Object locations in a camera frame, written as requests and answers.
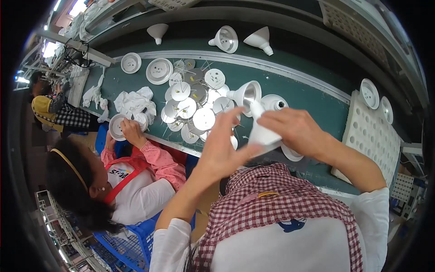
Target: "yellow shirt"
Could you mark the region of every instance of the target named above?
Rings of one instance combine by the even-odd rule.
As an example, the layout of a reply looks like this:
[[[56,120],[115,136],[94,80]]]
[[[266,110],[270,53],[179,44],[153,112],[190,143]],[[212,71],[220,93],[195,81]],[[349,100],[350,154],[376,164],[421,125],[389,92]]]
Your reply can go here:
[[[56,120],[56,113],[48,112],[50,103],[50,98],[43,95],[38,95],[32,100],[33,113],[41,123],[52,126],[58,132],[62,132],[64,130],[64,126],[54,123],[54,120]]]

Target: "hand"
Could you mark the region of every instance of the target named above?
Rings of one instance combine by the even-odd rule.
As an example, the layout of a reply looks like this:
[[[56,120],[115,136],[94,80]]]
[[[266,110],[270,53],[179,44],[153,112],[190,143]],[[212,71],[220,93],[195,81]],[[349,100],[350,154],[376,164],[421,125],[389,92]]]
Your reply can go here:
[[[279,134],[283,143],[299,154],[325,162],[332,136],[324,132],[307,111],[289,107],[267,111],[257,123]]]
[[[129,143],[141,149],[148,142],[137,121],[125,118],[121,121],[121,130]]]
[[[62,88],[60,87],[60,83],[58,83],[58,84],[56,85],[55,93],[56,93],[56,94],[59,94],[59,93],[61,93],[61,92],[62,92]]]
[[[116,140],[112,138],[112,135],[110,135],[109,132],[106,134],[106,145],[104,146],[105,149],[113,150],[115,148]]]
[[[219,114],[207,136],[201,158],[192,173],[200,176],[201,182],[205,183],[206,187],[231,175],[263,148],[258,144],[248,144],[237,151],[234,150],[230,141],[232,125],[238,122],[236,116],[242,113],[243,109],[237,107],[227,113]]]

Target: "yellow component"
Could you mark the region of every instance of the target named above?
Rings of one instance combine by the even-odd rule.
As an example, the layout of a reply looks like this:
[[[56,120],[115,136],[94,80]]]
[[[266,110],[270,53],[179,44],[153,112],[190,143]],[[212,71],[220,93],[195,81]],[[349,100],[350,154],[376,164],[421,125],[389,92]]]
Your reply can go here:
[[[258,194],[258,198],[265,196],[265,195],[279,195],[279,193],[276,192],[263,192]]]

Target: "red apron strap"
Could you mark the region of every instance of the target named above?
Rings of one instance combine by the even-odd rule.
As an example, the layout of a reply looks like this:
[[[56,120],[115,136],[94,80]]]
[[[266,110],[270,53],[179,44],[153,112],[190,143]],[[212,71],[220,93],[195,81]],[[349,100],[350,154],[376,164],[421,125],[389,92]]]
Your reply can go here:
[[[125,177],[118,185],[115,186],[115,188],[110,191],[108,195],[104,198],[103,202],[106,204],[110,204],[115,197],[119,194],[119,192],[133,179],[135,178],[140,172],[138,170],[134,170],[133,173],[129,174],[127,177]]]

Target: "workbench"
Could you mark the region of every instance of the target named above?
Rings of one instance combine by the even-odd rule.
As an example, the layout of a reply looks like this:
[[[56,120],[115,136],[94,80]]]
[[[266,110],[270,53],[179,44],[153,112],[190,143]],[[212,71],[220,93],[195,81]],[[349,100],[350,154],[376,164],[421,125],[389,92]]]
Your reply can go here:
[[[101,86],[101,96],[109,100],[109,118],[117,114],[113,101],[120,92],[137,91],[148,86],[154,93],[152,101],[156,103],[157,116],[153,125],[149,126],[149,131],[146,132],[147,137],[199,157],[204,142],[198,140],[195,144],[187,144],[183,142],[179,132],[171,132],[167,129],[167,125],[162,123],[160,113],[165,105],[164,94],[169,84],[153,85],[145,76],[147,65],[155,58],[164,57],[171,62],[193,58],[197,61],[196,67],[201,67],[207,60],[208,63],[212,63],[211,68],[223,71],[226,76],[225,84],[230,90],[236,90],[251,80],[258,81],[261,85],[262,96],[278,94],[288,102],[290,107],[307,110],[323,130],[341,141],[348,115],[350,93],[358,88],[358,85],[320,65],[280,50],[274,50],[274,54],[268,57],[256,48],[239,43],[235,54],[227,54],[217,47],[208,46],[207,42],[206,39],[163,39],[160,46],[157,46],[154,41],[148,41],[105,51],[105,54],[117,60],[121,60],[122,56],[128,52],[136,52],[142,58],[141,68],[134,74],[124,73],[119,63],[106,69],[105,79]],[[97,85],[101,73],[101,67],[90,69],[84,91]],[[83,109],[95,115],[103,113],[100,108],[95,109],[95,103]],[[242,115],[242,126],[237,126],[234,133],[238,138],[239,147],[247,143],[244,136],[249,137],[252,121],[252,118]],[[306,178],[326,193],[350,198],[359,194],[354,186],[332,176],[330,166],[307,162],[301,171],[297,164],[284,156],[280,148],[263,155],[260,159],[286,163],[297,172],[298,176]]]

